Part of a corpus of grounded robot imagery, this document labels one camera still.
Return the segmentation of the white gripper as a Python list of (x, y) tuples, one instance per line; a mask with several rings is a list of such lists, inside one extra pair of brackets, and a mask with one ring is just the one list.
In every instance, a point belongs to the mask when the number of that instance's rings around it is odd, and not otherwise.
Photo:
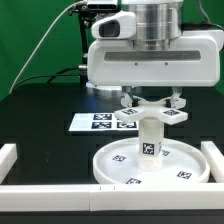
[(121, 105), (136, 107), (130, 86), (173, 87), (167, 108), (184, 107), (181, 87), (213, 86), (220, 79), (221, 30), (185, 31), (167, 50), (138, 51), (130, 40), (97, 40), (89, 48), (87, 74), (95, 86), (123, 86)]

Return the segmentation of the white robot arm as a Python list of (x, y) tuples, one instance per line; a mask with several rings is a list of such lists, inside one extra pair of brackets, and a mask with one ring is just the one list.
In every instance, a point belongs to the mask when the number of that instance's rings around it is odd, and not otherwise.
[(95, 86), (213, 86), (220, 79), (221, 30), (181, 29), (183, 0), (122, 0), (92, 26), (87, 75)]

